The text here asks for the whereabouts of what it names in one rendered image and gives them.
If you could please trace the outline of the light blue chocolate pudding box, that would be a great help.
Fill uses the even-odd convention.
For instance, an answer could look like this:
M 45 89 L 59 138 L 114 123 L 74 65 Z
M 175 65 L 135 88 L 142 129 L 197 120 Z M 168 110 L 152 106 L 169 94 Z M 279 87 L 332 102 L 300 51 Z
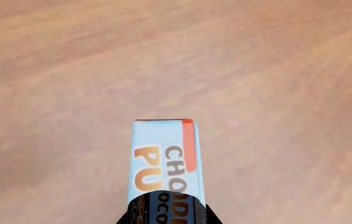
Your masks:
M 128 200 L 157 190 L 206 203 L 197 124 L 191 119 L 139 119 L 131 135 Z

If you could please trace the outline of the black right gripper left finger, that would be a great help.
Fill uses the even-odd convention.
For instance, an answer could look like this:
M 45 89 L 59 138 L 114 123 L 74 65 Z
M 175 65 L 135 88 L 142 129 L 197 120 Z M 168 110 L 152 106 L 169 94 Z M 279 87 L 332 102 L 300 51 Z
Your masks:
M 126 212 L 116 222 L 116 224 L 130 224 L 130 205 L 127 207 Z

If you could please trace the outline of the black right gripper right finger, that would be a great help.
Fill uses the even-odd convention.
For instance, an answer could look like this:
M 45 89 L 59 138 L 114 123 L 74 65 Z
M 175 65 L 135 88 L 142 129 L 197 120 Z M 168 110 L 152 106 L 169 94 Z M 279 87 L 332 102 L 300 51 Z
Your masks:
M 206 205 L 206 224 L 223 224 L 209 205 Z

